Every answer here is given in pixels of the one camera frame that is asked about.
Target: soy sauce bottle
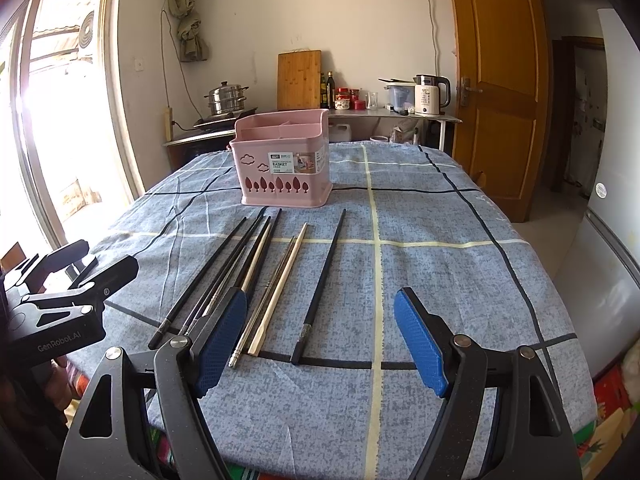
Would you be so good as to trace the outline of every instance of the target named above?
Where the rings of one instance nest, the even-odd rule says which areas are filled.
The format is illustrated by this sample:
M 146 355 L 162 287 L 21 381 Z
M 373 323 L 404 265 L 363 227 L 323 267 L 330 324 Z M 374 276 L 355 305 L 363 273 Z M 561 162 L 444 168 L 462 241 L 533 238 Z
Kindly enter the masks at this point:
M 324 72 L 320 74 L 320 107 L 329 107 L 329 101 L 326 94 L 326 80 L 324 79 Z
M 329 77 L 326 80 L 326 95 L 327 95 L 327 99 L 329 101 L 329 108 L 331 108 L 331 110 L 334 110 L 335 108 L 335 81 L 334 81 L 334 73 L 329 70 L 329 72 L 327 72 L 327 74 L 329 75 Z

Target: utensil holder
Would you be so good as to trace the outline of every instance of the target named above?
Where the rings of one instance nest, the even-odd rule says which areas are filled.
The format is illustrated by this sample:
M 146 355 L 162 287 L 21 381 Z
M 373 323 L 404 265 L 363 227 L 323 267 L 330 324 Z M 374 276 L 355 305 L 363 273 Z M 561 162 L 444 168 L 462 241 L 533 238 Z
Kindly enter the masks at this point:
M 320 207 L 329 180 L 329 112 L 294 110 L 236 121 L 234 154 L 242 203 Z

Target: wooden cutting board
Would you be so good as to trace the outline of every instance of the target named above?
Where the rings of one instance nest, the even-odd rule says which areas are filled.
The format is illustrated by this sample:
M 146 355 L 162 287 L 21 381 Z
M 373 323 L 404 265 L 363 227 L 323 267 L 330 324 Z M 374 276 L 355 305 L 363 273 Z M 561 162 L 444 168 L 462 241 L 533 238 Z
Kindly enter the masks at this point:
M 321 50 L 278 54 L 278 110 L 320 107 Z

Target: white kettle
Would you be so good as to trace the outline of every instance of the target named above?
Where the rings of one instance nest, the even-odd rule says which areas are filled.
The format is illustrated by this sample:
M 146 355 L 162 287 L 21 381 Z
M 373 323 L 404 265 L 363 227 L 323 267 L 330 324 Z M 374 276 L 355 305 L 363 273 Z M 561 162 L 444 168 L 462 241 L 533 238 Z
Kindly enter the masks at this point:
M 420 74 L 414 77 L 416 115 L 440 115 L 451 102 L 451 83 L 446 77 Z M 446 87 L 444 102 L 440 99 L 440 86 Z

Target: blue checkered tablecloth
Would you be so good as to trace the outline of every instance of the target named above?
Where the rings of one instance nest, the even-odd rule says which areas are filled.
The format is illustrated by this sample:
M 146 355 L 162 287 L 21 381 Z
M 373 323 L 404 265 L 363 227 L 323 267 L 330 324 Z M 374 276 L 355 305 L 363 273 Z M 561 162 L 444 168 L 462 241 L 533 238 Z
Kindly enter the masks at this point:
M 393 298 L 402 286 L 413 287 L 454 333 L 485 348 L 533 346 L 572 430 L 594 420 L 589 371 L 549 276 L 459 165 L 437 150 L 362 142 L 332 144 L 330 172 L 334 190 L 325 206 L 281 214 L 258 292 L 289 239 L 303 222 L 309 229 L 262 353 L 243 356 L 200 403 L 227 461 L 289 478 L 407 478 L 441 400 L 412 369 L 394 321 Z M 100 268 L 133 254 L 140 272 L 111 298 L 105 340 L 70 356 L 83 372 L 90 375 L 110 346 L 146 349 L 207 257 L 239 219 L 257 213 L 240 199 L 231 152 L 210 153 L 149 190 L 111 227 L 92 250 Z M 295 367 L 286 357 L 343 208 L 307 364 Z M 275 213 L 268 208 L 265 215 Z M 488 390 L 466 478 L 479 473 L 494 402 Z M 156 404 L 149 417 L 162 425 Z

